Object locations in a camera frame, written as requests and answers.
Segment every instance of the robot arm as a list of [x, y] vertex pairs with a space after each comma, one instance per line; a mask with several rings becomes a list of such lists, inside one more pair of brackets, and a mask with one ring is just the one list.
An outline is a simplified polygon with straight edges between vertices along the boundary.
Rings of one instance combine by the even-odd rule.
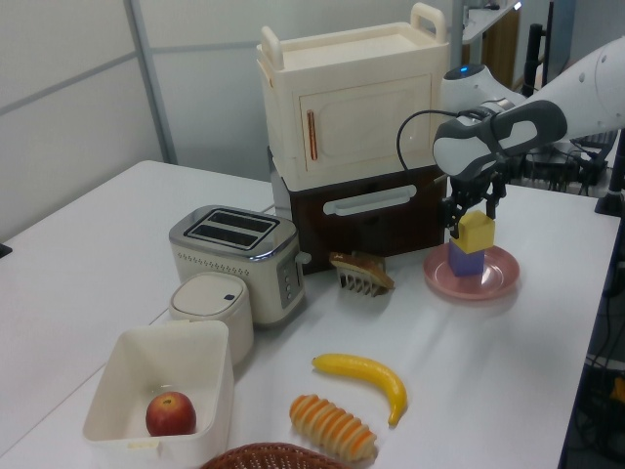
[[[452, 186], [444, 201], [444, 223], [457, 235], [459, 218], [484, 198], [494, 218], [494, 207], [505, 196], [498, 163], [506, 156], [625, 127], [625, 37], [590, 54], [527, 100], [484, 73], [483, 65], [451, 70], [441, 93], [447, 110], [467, 109], [442, 123], [434, 142], [435, 161]], [[467, 108], [471, 96], [489, 99]], [[493, 194], [488, 194], [491, 184]]]

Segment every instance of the small white container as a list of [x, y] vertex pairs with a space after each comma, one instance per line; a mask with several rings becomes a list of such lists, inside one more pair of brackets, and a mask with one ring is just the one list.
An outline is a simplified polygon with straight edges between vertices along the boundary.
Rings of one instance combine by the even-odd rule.
[[250, 294], [239, 277], [206, 272], [191, 277], [172, 295], [169, 312], [177, 320], [220, 320], [229, 329], [232, 364], [254, 344]]
[[[194, 434], [151, 437], [150, 401], [186, 394]], [[233, 375], [228, 328], [218, 321], [173, 321], [128, 330], [110, 355], [83, 436], [103, 469], [197, 469], [227, 448]]]

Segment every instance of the purple block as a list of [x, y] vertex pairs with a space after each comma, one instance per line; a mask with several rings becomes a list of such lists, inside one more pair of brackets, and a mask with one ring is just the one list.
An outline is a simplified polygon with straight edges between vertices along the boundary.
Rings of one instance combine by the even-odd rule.
[[467, 254], [455, 242], [449, 241], [447, 263], [457, 277], [481, 275], [484, 271], [484, 250]]

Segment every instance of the red apple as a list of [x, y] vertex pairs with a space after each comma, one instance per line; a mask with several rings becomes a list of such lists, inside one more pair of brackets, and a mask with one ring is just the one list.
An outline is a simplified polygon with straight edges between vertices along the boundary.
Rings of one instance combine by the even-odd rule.
[[153, 437], [189, 435], [195, 431], [195, 408], [183, 393], [167, 392], [147, 406], [147, 430]]

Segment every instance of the yellow banana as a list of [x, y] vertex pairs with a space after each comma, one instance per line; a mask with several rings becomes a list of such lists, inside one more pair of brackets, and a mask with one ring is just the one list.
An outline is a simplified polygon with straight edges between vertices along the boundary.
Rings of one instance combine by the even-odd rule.
[[314, 358], [312, 366], [326, 373], [363, 379], [381, 388], [391, 405], [389, 425], [396, 426], [408, 407], [403, 382], [390, 368], [380, 362], [356, 355], [325, 354]]

